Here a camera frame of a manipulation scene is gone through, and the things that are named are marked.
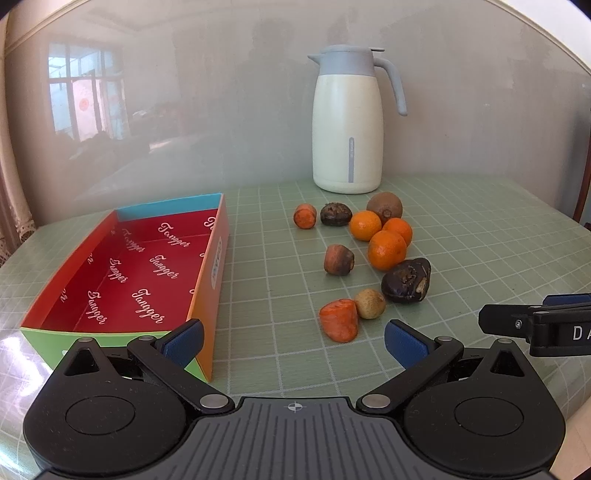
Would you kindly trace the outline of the large dark water caltrop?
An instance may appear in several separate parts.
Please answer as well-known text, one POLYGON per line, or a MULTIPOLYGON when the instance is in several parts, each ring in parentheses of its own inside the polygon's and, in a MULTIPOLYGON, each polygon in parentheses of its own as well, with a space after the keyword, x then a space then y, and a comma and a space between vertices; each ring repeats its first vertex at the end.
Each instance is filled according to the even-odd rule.
POLYGON ((418 303, 427 296, 431 283, 432 266, 426 258, 403 261, 382 279, 382 293, 394 303, 418 303))

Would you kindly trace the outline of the small tan kiwi fruit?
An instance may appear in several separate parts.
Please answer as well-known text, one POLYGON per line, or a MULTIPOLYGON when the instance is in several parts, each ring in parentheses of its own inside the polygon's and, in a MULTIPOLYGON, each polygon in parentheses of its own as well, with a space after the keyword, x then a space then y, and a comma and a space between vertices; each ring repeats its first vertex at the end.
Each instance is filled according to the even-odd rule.
POLYGON ((383 294, 374 289, 363 289, 354 299, 356 310, 360 318, 374 320, 386 310, 386 300, 383 294))

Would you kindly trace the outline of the large orange carrot piece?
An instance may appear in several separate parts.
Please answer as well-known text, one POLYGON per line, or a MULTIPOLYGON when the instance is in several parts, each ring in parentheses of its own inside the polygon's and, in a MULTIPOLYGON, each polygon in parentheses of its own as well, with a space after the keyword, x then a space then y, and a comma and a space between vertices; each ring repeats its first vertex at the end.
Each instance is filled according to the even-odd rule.
POLYGON ((339 299, 325 305, 318 312, 322 330, 332 341, 348 343, 359 332, 359 316, 356 303, 351 299, 339 299))

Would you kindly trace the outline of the orange tangerine front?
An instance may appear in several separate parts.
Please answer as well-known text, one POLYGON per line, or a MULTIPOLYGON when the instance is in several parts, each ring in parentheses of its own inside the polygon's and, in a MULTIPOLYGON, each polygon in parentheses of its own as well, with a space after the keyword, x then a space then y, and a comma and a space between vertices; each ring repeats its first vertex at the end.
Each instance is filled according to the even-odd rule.
POLYGON ((406 260, 407 244, 397 232, 382 230, 374 234, 368 247, 370 265, 380 271, 390 271, 406 260))

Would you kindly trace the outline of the orange tangerine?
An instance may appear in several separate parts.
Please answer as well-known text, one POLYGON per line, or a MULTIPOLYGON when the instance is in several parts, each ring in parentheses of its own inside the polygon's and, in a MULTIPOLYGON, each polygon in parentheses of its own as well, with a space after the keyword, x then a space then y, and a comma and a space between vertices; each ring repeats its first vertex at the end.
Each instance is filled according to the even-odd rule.
POLYGON ((380 271, 390 271, 406 260, 407 244, 397 232, 382 230, 374 234, 368 247, 370 265, 380 271))
POLYGON ((411 225, 402 218, 391 218, 383 226, 385 231, 397 233, 403 238, 407 246, 410 246, 413 240, 414 232, 411 225))
POLYGON ((380 216, 371 210, 356 212, 349 221, 349 231, 353 238, 363 242, 369 242, 382 228, 380 216))

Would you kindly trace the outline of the brownish carrot piece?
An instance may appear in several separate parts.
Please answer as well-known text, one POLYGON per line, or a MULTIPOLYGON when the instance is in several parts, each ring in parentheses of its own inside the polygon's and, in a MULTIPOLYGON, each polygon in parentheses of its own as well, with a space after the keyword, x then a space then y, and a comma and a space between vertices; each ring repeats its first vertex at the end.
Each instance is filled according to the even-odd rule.
POLYGON ((332 244, 325 251, 325 272, 335 276, 346 276, 355 267, 355 254, 348 247, 332 244))

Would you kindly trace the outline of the brown kiwi fruit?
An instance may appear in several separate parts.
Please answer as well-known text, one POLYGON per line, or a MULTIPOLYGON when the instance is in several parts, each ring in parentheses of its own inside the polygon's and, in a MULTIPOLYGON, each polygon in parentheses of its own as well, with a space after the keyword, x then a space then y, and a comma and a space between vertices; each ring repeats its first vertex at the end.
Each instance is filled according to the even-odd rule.
POLYGON ((401 199, 392 192, 380 192, 370 198, 367 209, 376 213, 383 224, 393 218, 403 216, 404 207, 401 199))

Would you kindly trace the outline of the dark round water chestnut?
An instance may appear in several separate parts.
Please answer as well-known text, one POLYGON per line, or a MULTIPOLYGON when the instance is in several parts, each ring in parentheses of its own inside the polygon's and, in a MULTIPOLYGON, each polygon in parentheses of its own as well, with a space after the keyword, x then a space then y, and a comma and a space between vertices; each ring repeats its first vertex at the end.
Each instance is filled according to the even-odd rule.
POLYGON ((349 224, 353 212, 346 204, 331 202, 325 204, 321 210, 321 221, 325 226, 342 227, 349 224))

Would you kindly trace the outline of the small carrot piece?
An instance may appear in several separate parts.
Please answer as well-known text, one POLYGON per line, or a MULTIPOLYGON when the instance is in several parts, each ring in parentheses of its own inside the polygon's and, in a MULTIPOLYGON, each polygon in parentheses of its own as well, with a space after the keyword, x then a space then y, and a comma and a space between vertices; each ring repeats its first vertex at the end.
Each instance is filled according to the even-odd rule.
POLYGON ((300 229, 314 228, 317 223, 317 209, 309 203, 298 205, 294 210, 293 220, 300 229))

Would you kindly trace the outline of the dark wooden side stand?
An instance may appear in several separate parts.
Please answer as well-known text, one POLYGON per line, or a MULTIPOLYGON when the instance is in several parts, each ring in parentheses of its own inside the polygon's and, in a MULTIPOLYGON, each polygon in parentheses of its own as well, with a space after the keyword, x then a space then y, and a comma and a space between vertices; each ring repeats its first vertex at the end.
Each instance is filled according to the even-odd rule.
POLYGON ((581 187, 572 219, 579 222, 582 218, 591 183, 591 159, 587 155, 581 187))

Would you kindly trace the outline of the red colourful cardboard box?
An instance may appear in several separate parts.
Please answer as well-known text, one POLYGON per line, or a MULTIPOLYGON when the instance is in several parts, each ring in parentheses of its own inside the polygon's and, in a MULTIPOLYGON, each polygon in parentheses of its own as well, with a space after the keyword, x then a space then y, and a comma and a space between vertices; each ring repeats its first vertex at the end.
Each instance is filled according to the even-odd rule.
POLYGON ((62 263, 21 330, 56 367, 79 337, 124 346, 197 319, 204 344, 187 369, 209 382, 228 236, 221 193, 116 209, 62 263))

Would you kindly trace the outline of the beige patterned curtain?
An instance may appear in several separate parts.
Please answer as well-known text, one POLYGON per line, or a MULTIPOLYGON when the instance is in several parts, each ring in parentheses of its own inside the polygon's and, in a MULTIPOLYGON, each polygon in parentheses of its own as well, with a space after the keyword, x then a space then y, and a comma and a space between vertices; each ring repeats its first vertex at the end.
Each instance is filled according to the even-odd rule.
POLYGON ((7 112, 5 44, 7 18, 1 20, 1 265, 37 230, 26 200, 13 152, 7 112))

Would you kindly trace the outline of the cream thermos jug grey lid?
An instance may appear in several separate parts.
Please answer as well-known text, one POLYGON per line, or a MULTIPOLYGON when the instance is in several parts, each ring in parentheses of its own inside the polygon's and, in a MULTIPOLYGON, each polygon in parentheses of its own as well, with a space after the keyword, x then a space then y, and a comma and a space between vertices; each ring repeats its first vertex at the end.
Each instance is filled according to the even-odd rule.
POLYGON ((392 85, 401 116, 408 107, 401 75, 380 48, 331 45, 308 58, 318 65, 312 102, 311 150, 315 185, 332 193, 379 188, 384 163, 384 112, 376 70, 392 85))

